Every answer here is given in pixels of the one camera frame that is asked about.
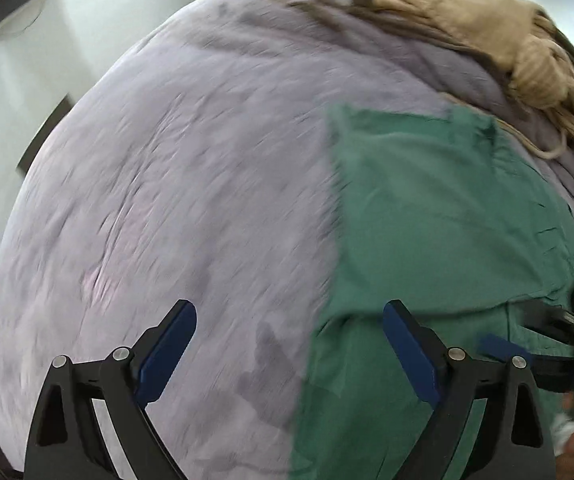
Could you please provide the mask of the lavender embossed bedspread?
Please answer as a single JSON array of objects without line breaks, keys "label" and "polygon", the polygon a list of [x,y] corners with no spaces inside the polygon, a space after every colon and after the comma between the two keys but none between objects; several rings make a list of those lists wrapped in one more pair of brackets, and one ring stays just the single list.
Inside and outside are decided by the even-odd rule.
[{"label": "lavender embossed bedspread", "polygon": [[[0,245],[0,447],[14,478],[26,479],[52,360],[106,359],[188,300],[195,333],[145,408],[183,479],[293,479],[312,334],[339,259],[334,106],[491,117],[574,215],[574,141],[544,160],[499,125],[550,150],[560,135],[545,114],[469,55],[332,14],[337,28],[286,0],[188,4],[40,148]],[[569,309],[572,291],[549,305]],[[515,304],[520,326],[530,299]]]}]

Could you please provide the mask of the dark wall vent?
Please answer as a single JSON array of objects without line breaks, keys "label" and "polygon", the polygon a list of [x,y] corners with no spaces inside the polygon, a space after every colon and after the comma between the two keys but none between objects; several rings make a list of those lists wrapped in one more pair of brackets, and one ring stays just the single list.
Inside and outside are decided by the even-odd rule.
[{"label": "dark wall vent", "polygon": [[37,153],[40,151],[40,148],[44,145],[48,139],[48,136],[50,136],[54,129],[63,120],[63,118],[69,114],[73,105],[74,101],[70,98],[69,94],[66,94],[58,103],[58,105],[52,110],[52,113],[47,116],[40,128],[38,128],[37,133],[35,133],[35,136],[33,136],[33,139],[25,149],[17,164],[17,172],[21,174],[22,177],[26,176],[34,162]]}]

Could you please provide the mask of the green garment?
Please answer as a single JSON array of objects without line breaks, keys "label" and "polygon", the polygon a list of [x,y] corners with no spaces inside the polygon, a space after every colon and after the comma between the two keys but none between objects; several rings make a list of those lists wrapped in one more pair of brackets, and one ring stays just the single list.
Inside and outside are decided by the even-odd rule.
[{"label": "green garment", "polygon": [[337,105],[338,263],[314,327],[291,452],[294,479],[389,479],[432,410],[381,326],[401,300],[449,346],[485,334],[553,356],[520,326],[517,301],[567,304],[574,215],[496,121]]}]

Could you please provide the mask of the tan knitted sweater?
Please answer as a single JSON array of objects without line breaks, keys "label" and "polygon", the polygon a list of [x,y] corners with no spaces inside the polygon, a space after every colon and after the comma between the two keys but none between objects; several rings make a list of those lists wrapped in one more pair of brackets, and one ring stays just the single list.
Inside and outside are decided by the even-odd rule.
[{"label": "tan knitted sweater", "polygon": [[500,127],[537,158],[563,155],[574,141],[574,46],[542,6],[529,0],[286,0],[337,28],[333,12],[471,56],[523,110],[545,114],[560,138],[542,150],[507,122]]}]

